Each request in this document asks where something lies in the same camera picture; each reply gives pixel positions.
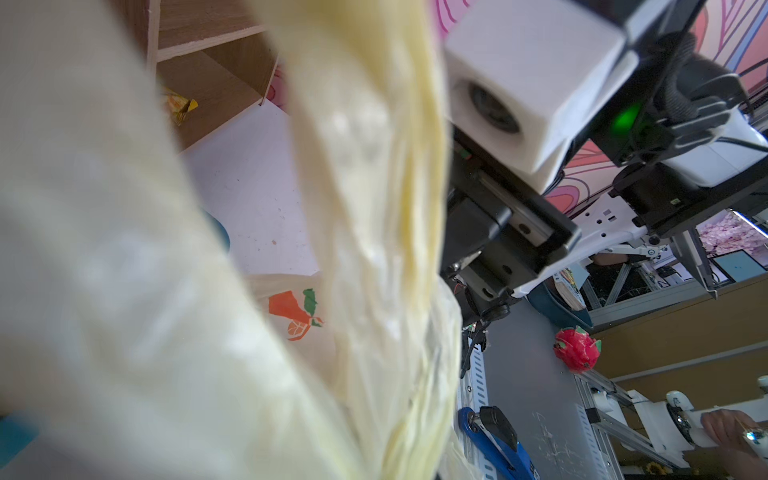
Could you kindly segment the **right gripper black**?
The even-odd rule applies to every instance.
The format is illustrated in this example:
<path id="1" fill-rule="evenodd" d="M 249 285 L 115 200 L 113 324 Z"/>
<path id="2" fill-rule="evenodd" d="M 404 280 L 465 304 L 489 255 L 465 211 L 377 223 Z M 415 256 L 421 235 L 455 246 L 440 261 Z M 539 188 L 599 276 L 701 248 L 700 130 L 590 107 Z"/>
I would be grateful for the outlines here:
<path id="1" fill-rule="evenodd" d="M 581 229 L 466 133 L 453 134 L 441 276 L 464 320 L 506 316 L 526 284 L 572 253 Z"/>

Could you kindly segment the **yellowish plastic grocery bag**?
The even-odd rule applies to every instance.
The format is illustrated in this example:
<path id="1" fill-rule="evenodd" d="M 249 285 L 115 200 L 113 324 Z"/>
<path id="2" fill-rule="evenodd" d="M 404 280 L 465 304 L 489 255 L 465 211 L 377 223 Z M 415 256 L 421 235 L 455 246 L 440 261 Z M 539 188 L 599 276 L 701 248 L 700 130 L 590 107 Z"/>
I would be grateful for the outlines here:
<path id="1" fill-rule="evenodd" d="M 283 54 L 323 378 L 198 204 L 101 1 L 1 6 L 1 402 L 126 479 L 431 479 L 455 436 L 450 130 L 422 1 L 253 1 Z"/>

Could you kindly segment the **teal plastic basket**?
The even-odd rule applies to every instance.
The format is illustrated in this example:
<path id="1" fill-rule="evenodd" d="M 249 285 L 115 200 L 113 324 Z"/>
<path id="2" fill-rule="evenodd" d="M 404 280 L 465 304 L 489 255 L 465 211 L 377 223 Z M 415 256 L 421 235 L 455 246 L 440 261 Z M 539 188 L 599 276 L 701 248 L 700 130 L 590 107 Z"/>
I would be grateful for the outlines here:
<path id="1" fill-rule="evenodd" d="M 216 232 L 217 237 L 221 241 L 224 249 L 227 252 L 229 252 L 230 249 L 231 249 L 231 239 L 230 239 L 230 235 L 229 235 L 227 229 L 224 227 L 224 225 L 216 217 L 211 215 L 209 212 L 204 210 L 203 213 L 205 214 L 205 217 L 211 223 L 211 225 L 212 225 L 214 231 Z"/>

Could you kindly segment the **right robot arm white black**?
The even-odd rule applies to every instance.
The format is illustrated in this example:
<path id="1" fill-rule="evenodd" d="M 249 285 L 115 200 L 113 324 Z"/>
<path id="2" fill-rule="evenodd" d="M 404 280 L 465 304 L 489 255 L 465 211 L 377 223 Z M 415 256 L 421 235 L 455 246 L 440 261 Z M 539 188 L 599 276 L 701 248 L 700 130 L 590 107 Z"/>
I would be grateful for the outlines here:
<path id="1" fill-rule="evenodd" d="M 444 38 L 454 154 L 441 273 L 488 326 L 568 266 L 644 236 L 709 292 L 695 228 L 767 180 L 700 1 L 477 1 Z"/>

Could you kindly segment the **person hand in background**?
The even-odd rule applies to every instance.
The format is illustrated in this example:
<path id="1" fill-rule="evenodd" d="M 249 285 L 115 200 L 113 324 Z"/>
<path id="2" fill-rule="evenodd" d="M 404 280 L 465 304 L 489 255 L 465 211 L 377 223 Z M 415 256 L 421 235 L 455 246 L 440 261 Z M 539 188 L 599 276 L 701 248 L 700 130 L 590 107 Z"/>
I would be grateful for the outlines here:
<path id="1" fill-rule="evenodd" d="M 746 443 L 748 429 L 759 425 L 744 412 L 719 409 L 700 417 L 702 428 L 718 446 L 721 463 L 734 479 L 766 479 L 767 464 Z"/>

